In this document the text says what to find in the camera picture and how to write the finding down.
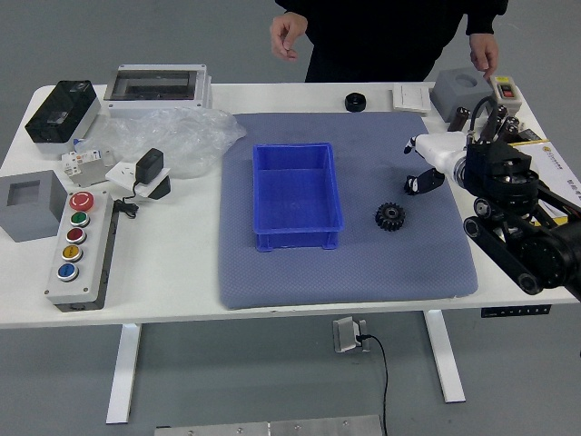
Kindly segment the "person's right hand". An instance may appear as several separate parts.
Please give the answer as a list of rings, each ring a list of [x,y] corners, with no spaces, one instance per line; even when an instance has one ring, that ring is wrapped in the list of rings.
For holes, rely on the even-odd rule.
[[[284,61],[296,61],[298,52],[294,45],[306,34],[307,27],[308,20],[303,15],[287,12],[275,16],[270,27],[272,54]]]

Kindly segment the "person's left hand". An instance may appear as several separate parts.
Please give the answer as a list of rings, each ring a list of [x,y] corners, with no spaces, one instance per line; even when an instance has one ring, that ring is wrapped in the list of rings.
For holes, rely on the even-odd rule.
[[[468,37],[470,60],[474,67],[488,80],[498,66],[498,45],[493,34],[474,33]]]

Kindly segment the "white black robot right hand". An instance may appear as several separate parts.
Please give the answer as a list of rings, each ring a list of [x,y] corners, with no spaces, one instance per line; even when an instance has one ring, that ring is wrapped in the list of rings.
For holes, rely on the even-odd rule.
[[[464,188],[467,158],[467,137],[462,132],[419,134],[411,137],[404,154],[419,154],[431,169],[417,176],[408,176],[404,191],[409,195],[423,194],[440,187],[446,178]]]

